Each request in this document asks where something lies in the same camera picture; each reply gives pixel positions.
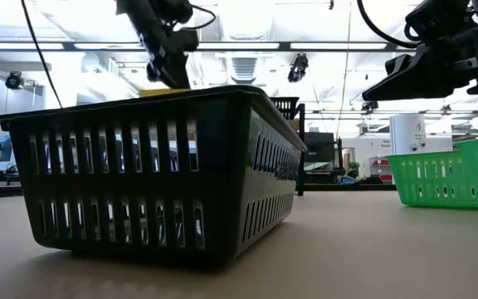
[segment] black cable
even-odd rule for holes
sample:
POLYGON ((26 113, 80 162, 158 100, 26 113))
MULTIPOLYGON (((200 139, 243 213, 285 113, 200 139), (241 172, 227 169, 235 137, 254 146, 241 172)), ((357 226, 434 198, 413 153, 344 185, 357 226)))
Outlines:
POLYGON ((29 32, 31 33, 31 37, 32 37, 32 40, 34 41, 34 45, 37 48, 38 55, 40 56, 40 60, 43 65, 43 69, 47 75, 47 80, 49 81, 49 85, 51 85, 51 88, 53 90, 53 93, 55 94, 56 100, 58 101, 58 105, 61 108, 64 108, 62 106, 62 103, 60 102, 58 93, 56 92, 56 88, 55 88, 55 85, 53 84, 53 80, 51 79, 51 74, 49 73, 49 69, 47 68, 46 59, 43 57, 43 54, 41 53, 40 45, 38 44, 38 40, 37 40, 37 35, 34 33, 34 29, 32 28, 31 18, 29 17, 29 11, 27 10, 27 5, 25 4, 25 0, 22 0, 22 7, 23 7, 23 13, 25 14, 25 19, 27 20, 27 26, 29 27, 29 32))
POLYGON ((342 109, 344 108, 344 97, 346 96, 346 79, 348 78, 348 63, 349 63, 349 38, 352 34, 352 2, 349 2, 349 15, 348 15, 348 43, 346 48, 346 62, 344 65, 344 84, 342 85, 342 100, 340 101, 339 120, 337 121, 337 133, 336 138, 339 138, 340 121, 342 118, 342 109))
POLYGON ((409 41, 420 42, 422 40, 420 37, 411 34, 411 26, 409 24, 405 24, 405 29, 403 29, 403 31, 405 32, 405 37, 407 37, 409 41))
POLYGON ((210 11, 210 10, 207 10, 206 8, 203 8, 203 7, 199 7, 198 5, 193 5, 193 8, 196 8, 198 9, 199 11, 201 12, 206 12, 206 13, 209 13, 212 15, 212 19, 209 20, 208 22, 205 22, 203 23, 202 25, 198 25, 198 26, 195 26, 195 27, 184 27, 182 29, 184 30, 198 30, 198 29, 202 29, 204 27, 207 27, 209 25, 211 25, 213 22, 215 22, 215 20, 217 19, 217 16, 215 15, 214 12, 210 11))
POLYGON ((373 24, 372 20, 370 20, 370 17, 364 10, 364 5, 363 5, 363 0, 357 0, 357 6, 358 6, 358 11, 361 13, 361 17, 363 17, 364 22, 368 27, 373 31, 373 33, 377 34, 380 36, 382 39, 384 39, 387 42, 391 42, 393 44, 396 44, 400 47, 406 47, 409 49, 415 49, 418 47, 419 43, 411 43, 411 42, 403 42, 398 40, 397 38, 389 36, 387 33, 382 32, 375 24, 373 24))

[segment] black basket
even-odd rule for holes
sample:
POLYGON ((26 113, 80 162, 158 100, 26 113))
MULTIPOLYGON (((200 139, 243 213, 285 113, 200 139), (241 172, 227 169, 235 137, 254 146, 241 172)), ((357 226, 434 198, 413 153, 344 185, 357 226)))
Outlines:
POLYGON ((286 120, 293 120, 295 118, 296 103, 298 103, 299 99, 299 97, 290 96, 271 97, 272 102, 286 120))
POLYGON ((222 264, 291 210, 305 145, 265 93, 205 91, 1 115, 34 238, 222 264))

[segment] ceiling light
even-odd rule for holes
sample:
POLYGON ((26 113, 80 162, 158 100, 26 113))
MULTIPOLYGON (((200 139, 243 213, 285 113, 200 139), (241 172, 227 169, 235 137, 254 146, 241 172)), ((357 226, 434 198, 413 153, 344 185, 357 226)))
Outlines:
POLYGON ((382 50, 387 46, 384 42, 293 42, 290 44, 292 50, 382 50))
POLYGON ((76 43, 75 48, 81 50, 141 50, 143 49, 137 42, 120 42, 120 43, 100 43, 100 42, 87 42, 76 43))
MULTIPOLYGON (((42 50, 63 50, 61 43, 39 43, 42 50)), ((0 42, 0 50, 18 49, 18 50, 34 50, 36 46, 31 42, 0 42)))
POLYGON ((280 48, 277 42, 201 42, 198 50, 276 50, 280 48))

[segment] desk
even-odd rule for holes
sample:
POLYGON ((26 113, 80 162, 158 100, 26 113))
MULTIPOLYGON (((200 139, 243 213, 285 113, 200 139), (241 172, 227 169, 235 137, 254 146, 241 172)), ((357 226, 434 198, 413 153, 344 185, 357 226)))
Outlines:
POLYGON ((220 272, 90 260, 34 243, 0 199, 0 298, 478 298, 478 211, 405 208, 396 192, 306 193, 220 272))

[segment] security camera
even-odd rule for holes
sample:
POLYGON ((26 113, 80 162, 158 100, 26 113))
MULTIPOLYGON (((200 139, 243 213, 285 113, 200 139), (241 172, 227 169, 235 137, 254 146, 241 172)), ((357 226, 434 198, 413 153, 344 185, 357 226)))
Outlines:
POLYGON ((10 76, 5 80, 5 86, 9 90, 20 91, 25 86, 25 80, 19 71, 11 71, 10 76))
POLYGON ((305 69, 309 67, 309 60, 307 59, 307 55, 304 54, 297 54, 295 60, 290 67, 289 72, 289 82, 296 83, 302 80, 305 76, 305 69))

